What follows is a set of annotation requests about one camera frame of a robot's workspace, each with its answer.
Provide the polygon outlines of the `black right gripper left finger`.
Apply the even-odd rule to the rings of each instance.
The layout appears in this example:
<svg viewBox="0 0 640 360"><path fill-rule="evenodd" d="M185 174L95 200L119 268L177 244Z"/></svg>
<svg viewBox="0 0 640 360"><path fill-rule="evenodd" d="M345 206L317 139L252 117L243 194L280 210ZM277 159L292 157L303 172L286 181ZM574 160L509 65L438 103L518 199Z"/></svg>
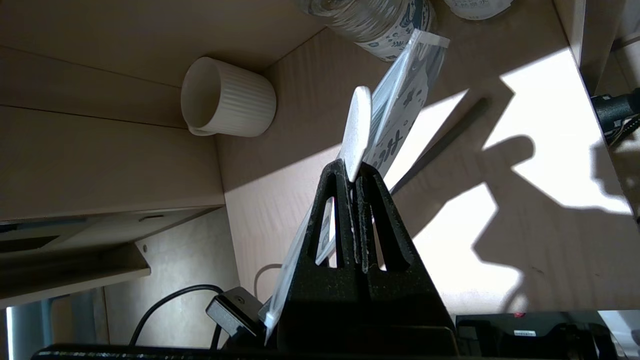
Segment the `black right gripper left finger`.
<svg viewBox="0 0 640 360"><path fill-rule="evenodd" d="M363 185L371 173L362 164L349 180L343 160L324 167L315 200L302 226L300 247L278 318L280 347L344 347L361 321L369 295L371 210ZM334 198L337 217L337 265L317 264L327 200Z"/></svg>

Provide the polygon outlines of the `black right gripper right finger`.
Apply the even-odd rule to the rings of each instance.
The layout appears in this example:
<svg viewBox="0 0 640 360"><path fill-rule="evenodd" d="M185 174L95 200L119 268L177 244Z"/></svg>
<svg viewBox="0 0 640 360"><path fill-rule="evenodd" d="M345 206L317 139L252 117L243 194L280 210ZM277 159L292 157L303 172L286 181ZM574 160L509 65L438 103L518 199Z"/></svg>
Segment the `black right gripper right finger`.
<svg viewBox="0 0 640 360"><path fill-rule="evenodd" d="M396 347L454 347L454 325L393 197L371 165L356 179L366 307L382 340Z"/></svg>

